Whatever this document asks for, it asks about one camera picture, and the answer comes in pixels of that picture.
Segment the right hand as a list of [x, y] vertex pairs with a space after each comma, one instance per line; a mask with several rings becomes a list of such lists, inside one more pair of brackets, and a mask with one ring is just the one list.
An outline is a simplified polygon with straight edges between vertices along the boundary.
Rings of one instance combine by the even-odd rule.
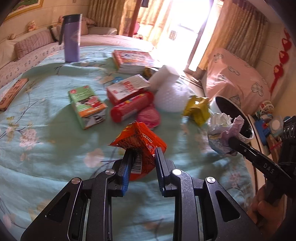
[[256, 193], [248, 216], [262, 233], [261, 240], [295, 240], [295, 206], [281, 197], [278, 205], [265, 200], [265, 185]]

